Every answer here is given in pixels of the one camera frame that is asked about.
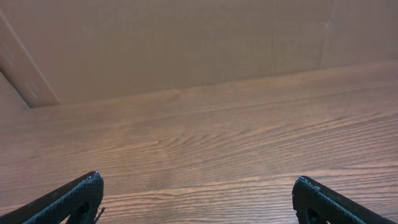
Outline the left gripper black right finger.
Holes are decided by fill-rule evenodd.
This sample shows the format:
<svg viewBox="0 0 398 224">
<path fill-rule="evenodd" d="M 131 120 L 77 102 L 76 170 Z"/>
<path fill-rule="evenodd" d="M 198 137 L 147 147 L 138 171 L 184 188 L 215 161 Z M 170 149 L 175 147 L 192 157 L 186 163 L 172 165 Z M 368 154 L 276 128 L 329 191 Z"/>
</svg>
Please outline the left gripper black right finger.
<svg viewBox="0 0 398 224">
<path fill-rule="evenodd" d="M 307 176 L 296 180 L 292 204 L 299 224 L 396 224 Z"/>
</svg>

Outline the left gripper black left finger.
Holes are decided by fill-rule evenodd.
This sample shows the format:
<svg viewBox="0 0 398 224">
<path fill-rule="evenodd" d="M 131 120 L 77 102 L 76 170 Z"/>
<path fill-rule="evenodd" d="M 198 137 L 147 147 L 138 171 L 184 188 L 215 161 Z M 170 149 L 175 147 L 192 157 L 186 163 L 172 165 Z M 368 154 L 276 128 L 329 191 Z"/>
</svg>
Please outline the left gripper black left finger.
<svg viewBox="0 0 398 224">
<path fill-rule="evenodd" d="M 102 213 L 104 181 L 91 171 L 54 191 L 1 216 L 1 223 L 95 224 Z"/>
</svg>

